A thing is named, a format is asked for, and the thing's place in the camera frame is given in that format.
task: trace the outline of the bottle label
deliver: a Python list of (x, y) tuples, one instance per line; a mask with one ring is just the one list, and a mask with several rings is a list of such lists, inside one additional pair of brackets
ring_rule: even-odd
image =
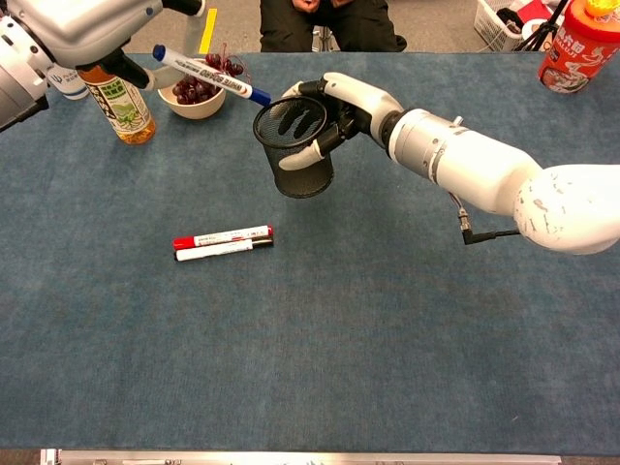
[(88, 89), (76, 70), (53, 65), (47, 70), (47, 80), (70, 100), (77, 100), (88, 95)]
[(618, 49), (617, 44), (599, 43), (563, 24), (539, 68), (539, 79), (555, 92), (577, 92), (586, 86)]
[(86, 85), (118, 134), (137, 133), (148, 125), (149, 111), (135, 86), (119, 77)]

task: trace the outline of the grapes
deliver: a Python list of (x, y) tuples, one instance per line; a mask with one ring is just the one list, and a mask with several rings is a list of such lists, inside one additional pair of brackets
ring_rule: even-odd
[[(219, 53), (208, 53), (204, 56), (204, 62), (211, 68), (232, 77), (242, 75), (244, 72), (243, 66), (239, 63), (233, 63), (230, 58), (222, 61), (222, 56)], [(194, 105), (212, 99), (220, 90), (220, 87), (210, 82), (188, 75), (172, 88), (172, 94), (176, 97), (178, 104)]]
[(231, 76), (239, 76), (243, 74), (243, 67), (238, 63), (231, 63), (229, 66), (229, 73)]
[(222, 57), (220, 56), (219, 53), (208, 53), (204, 57), (204, 61), (210, 67), (216, 68), (218, 70), (220, 69), (220, 66), (222, 65)]

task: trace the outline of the person's hand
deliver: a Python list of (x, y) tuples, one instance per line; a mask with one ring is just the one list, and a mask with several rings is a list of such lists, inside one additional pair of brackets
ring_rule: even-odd
[(304, 13), (314, 13), (319, 9), (321, 0), (293, 0), (296, 10)]
[(331, 0), (331, 5), (333, 5), (333, 8), (339, 8), (351, 2), (353, 2), (353, 0)]

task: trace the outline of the bowl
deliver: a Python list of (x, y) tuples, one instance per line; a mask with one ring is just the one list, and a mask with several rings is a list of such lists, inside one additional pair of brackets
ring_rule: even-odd
[(180, 105), (176, 102), (176, 96), (172, 94), (173, 87), (174, 85), (171, 85), (170, 87), (159, 89), (157, 92), (172, 111), (188, 119), (208, 118), (222, 107), (224, 99), (226, 98), (226, 91), (220, 88), (220, 91), (209, 100), (205, 100), (199, 104)]

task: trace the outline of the mesh pen holder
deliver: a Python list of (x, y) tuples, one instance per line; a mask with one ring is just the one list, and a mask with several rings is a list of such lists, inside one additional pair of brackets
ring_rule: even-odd
[(325, 129), (325, 106), (304, 96), (288, 97), (261, 109), (254, 119), (254, 136), (263, 145), (278, 190), (287, 197), (305, 199), (324, 191), (333, 178), (329, 154), (302, 170), (286, 171), (280, 161), (310, 145)]

